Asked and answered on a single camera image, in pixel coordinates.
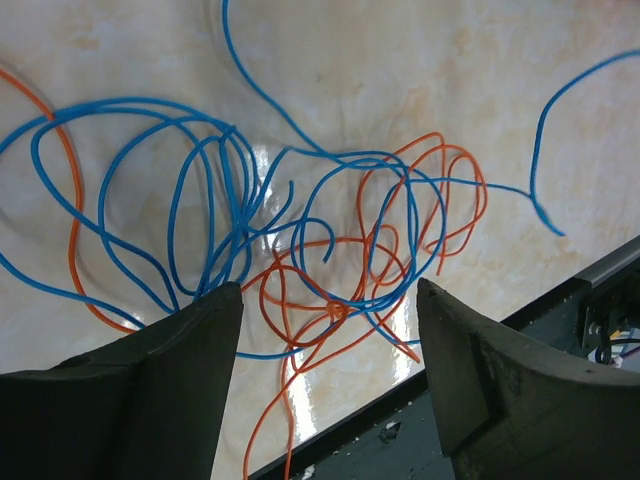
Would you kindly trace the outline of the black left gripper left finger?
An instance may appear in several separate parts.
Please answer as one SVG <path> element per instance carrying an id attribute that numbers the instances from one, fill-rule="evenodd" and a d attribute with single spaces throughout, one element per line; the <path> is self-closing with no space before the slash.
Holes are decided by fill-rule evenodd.
<path id="1" fill-rule="evenodd" d="M 5 479 L 207 479 L 243 315 L 226 283 L 47 370 L 1 378 Z"/>

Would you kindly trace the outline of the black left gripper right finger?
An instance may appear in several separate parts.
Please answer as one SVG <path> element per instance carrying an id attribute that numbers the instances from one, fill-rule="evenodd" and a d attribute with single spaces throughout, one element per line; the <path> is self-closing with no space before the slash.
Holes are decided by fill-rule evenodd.
<path id="1" fill-rule="evenodd" d="M 417 312 L 440 445 L 457 478 L 638 478 L 637 373 L 545 345 L 427 279 Z"/>

